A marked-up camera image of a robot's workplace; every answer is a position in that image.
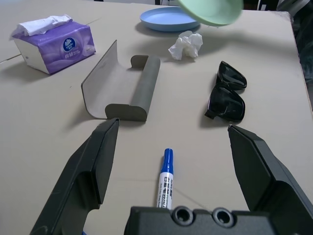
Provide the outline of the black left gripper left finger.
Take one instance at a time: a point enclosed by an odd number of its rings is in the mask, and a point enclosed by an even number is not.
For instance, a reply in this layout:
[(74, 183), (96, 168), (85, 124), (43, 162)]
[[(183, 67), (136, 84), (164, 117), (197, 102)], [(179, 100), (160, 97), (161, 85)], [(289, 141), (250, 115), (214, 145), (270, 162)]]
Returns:
[(81, 235), (92, 210), (104, 202), (113, 165), (119, 119), (99, 124), (72, 154), (32, 235)]

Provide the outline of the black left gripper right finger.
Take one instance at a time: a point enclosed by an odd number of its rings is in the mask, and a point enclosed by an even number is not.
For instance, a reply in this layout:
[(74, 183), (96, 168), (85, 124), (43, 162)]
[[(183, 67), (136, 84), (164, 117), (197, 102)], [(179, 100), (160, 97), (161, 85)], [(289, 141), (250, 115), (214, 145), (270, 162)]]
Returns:
[(278, 235), (311, 235), (313, 205), (288, 168), (256, 134), (235, 125), (228, 134), (249, 210), (265, 213)]

